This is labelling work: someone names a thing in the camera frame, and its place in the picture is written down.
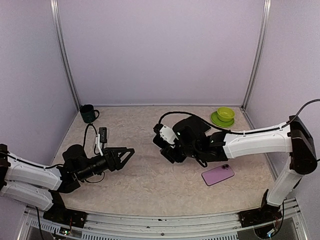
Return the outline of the purple-edged black-screen phone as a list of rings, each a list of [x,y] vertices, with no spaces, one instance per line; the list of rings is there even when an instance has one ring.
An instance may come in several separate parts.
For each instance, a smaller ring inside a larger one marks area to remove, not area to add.
[[[206,133],[208,132],[211,127],[203,122],[199,117],[196,116],[189,116],[185,119],[180,120],[173,126],[173,131],[178,132],[181,131],[183,128],[190,128],[196,132]]]

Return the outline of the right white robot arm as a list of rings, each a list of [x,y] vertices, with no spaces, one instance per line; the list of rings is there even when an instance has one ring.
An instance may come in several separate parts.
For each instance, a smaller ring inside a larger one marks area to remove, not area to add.
[[[210,162],[247,155],[287,153],[284,169],[273,188],[264,193],[262,206],[255,212],[260,222],[268,221],[302,177],[318,166],[313,137],[297,116],[290,116],[289,121],[271,127],[238,132],[217,128],[216,132],[207,135],[211,127],[212,124],[194,114],[173,127],[159,121],[153,127],[153,143],[171,163],[192,158],[204,168]]]

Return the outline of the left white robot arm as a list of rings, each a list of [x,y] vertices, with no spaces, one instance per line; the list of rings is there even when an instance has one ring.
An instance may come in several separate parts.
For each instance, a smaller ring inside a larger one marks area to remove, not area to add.
[[[60,194],[69,194],[81,183],[106,170],[121,170],[135,150],[126,147],[107,147],[102,153],[88,158],[79,144],[70,146],[63,154],[63,164],[37,165],[19,158],[0,145],[0,195],[48,211],[63,223],[70,211],[63,206]]]

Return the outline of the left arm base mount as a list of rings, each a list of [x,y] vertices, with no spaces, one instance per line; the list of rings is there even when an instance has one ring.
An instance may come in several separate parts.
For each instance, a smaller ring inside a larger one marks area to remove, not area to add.
[[[83,229],[88,214],[84,211],[66,208],[63,199],[58,192],[49,190],[49,193],[52,196],[53,205],[48,210],[44,211],[43,218],[54,223]]]

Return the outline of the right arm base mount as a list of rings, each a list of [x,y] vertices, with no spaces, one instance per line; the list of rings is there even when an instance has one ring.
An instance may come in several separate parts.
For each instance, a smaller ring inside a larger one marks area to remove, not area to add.
[[[267,189],[264,192],[260,207],[238,213],[242,228],[268,223],[283,217],[280,206],[272,206],[267,203],[268,191]]]

